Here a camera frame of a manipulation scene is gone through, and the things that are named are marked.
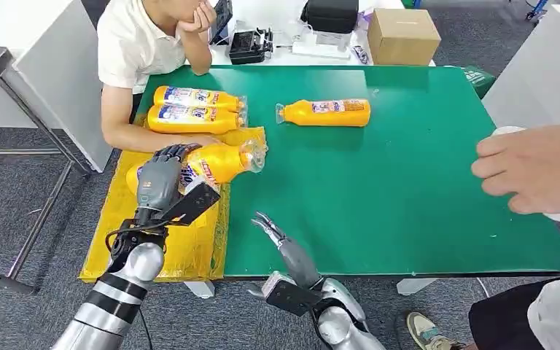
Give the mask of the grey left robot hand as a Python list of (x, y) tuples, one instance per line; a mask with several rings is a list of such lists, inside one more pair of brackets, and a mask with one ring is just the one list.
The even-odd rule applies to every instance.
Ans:
[(201, 144), (173, 144), (156, 151), (141, 167), (136, 191), (140, 225), (160, 219), (179, 200), (183, 160)]

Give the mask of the person's hand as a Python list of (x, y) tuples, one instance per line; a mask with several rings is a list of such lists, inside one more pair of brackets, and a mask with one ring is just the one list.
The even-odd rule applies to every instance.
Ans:
[(476, 152), (471, 171), (485, 193), (509, 195), (518, 214), (560, 214), (560, 125), (489, 136)]

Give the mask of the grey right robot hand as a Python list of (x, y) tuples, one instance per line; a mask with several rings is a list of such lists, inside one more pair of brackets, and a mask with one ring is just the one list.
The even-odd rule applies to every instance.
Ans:
[(293, 238), (289, 237), (267, 214), (255, 213), (251, 222), (260, 227), (280, 252), (287, 273), (299, 287), (311, 289), (321, 280), (313, 259)]

